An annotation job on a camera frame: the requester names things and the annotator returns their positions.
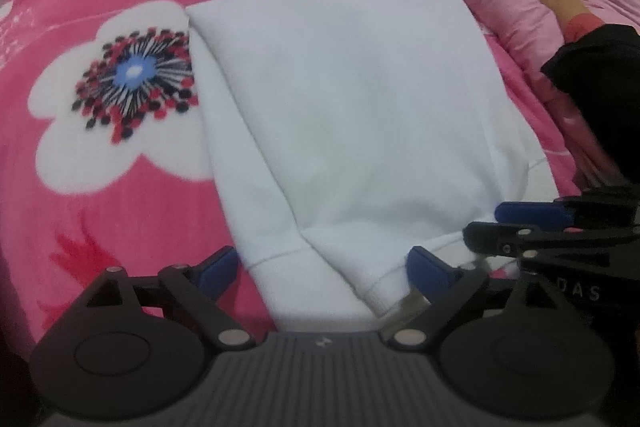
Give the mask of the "white bear sweatshirt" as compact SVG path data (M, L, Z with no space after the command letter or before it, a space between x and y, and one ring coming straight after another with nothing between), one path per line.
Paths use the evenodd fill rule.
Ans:
M212 0L186 10L217 190L285 331L378 329L420 307L411 248L558 193L462 0Z

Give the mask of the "operator right leg and foot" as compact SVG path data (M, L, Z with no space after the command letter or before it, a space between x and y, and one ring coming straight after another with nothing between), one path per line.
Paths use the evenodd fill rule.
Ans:
M603 152L639 184L639 34L605 23L582 0L539 0L554 14L564 44L542 66L568 95Z

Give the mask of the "pink floral bed blanket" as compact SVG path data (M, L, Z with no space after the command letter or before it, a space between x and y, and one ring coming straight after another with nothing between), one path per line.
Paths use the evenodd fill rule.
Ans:
M105 268L150 274L231 243L198 104L128 129L75 95L117 38L181 30L200 1L3 3L1 335L21 357Z

